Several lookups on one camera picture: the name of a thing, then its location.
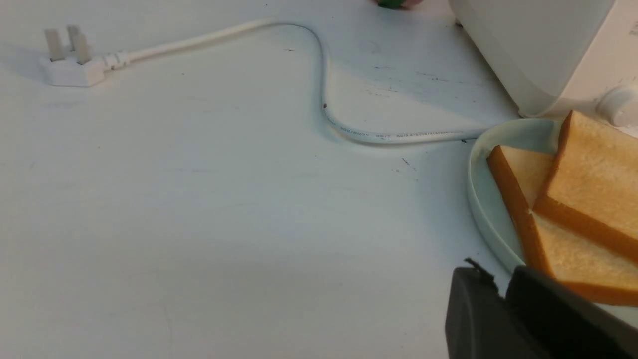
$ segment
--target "plate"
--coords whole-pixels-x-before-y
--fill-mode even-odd
[[[483,239],[509,271],[525,264],[518,235],[501,193],[487,166],[487,156],[499,144],[556,154],[562,121],[515,119],[485,131],[472,146],[468,164],[468,200]],[[638,308],[599,305],[638,328]]]

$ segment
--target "plug pin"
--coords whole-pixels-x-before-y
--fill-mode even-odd
[[[86,43],[86,36],[77,34],[73,37],[73,45],[75,46],[75,54],[78,57],[78,64],[84,65],[91,60],[91,52]]]
[[[75,25],[67,25],[67,32],[69,32],[69,41],[71,42],[71,51],[75,51],[75,40],[73,39],[76,35],[80,34],[80,28]]]
[[[44,30],[44,35],[47,38],[48,53],[51,61],[64,60],[64,50],[62,49],[62,42],[60,41],[60,35],[57,33],[57,30]]]

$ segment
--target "cable strain relief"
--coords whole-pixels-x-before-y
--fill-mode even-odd
[[[106,54],[102,56],[105,71],[117,70],[124,66],[128,66],[131,62],[129,55],[125,51],[118,51],[115,54]]]

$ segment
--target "white table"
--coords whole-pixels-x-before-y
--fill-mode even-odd
[[[444,0],[7,0],[0,11],[1,358],[446,358],[452,270],[509,274],[466,203],[471,142],[366,146],[318,109],[318,47],[278,27],[42,83],[44,27],[135,50],[277,15],[330,43],[371,130],[516,108]]]

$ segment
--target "white bread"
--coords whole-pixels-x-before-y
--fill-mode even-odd
[[[534,211],[638,263],[638,140],[570,112]]]
[[[497,146],[487,159],[521,240],[526,262],[598,303],[638,306],[638,267],[533,213],[554,157]]]

